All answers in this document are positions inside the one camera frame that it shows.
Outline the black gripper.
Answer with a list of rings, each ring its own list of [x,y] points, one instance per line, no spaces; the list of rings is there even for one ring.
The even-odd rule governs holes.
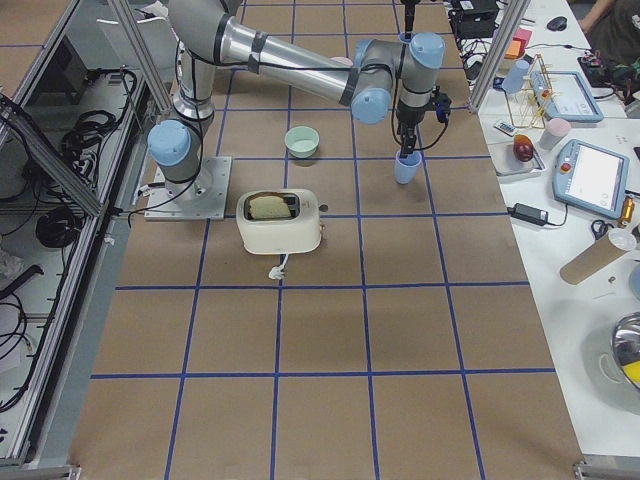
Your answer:
[[[416,1],[403,0],[403,6],[404,32],[413,34]],[[398,104],[394,108],[394,112],[391,117],[391,129],[394,140],[397,143],[400,143],[401,158],[407,158],[409,155],[414,153],[416,130],[424,120],[427,111],[427,106],[413,107],[406,104]]]

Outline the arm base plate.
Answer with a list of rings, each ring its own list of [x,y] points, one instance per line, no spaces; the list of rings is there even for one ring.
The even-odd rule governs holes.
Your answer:
[[[182,188],[167,183],[160,167],[154,181],[161,186],[150,191],[147,210],[148,221],[223,220],[233,159],[231,156],[204,157],[201,170],[193,183]]]

